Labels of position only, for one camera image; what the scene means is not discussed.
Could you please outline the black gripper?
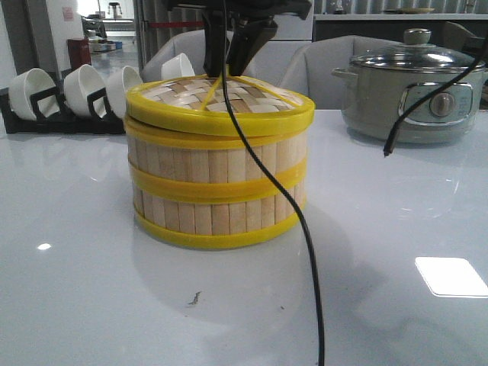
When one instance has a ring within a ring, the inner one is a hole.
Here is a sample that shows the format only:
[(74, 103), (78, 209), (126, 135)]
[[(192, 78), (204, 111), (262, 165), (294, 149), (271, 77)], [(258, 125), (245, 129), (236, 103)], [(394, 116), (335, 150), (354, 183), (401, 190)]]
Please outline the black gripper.
[(225, 15), (237, 13), (248, 18), (240, 18), (233, 25), (233, 38), (228, 51), (228, 67), (231, 76), (244, 73), (256, 53), (275, 36), (278, 25), (275, 15), (289, 14), (305, 20), (312, 8), (307, 0), (184, 0), (164, 1), (163, 5), (171, 11), (173, 8), (203, 9), (205, 55), (204, 71), (208, 77), (216, 78), (223, 68), (226, 46), (228, 44)]

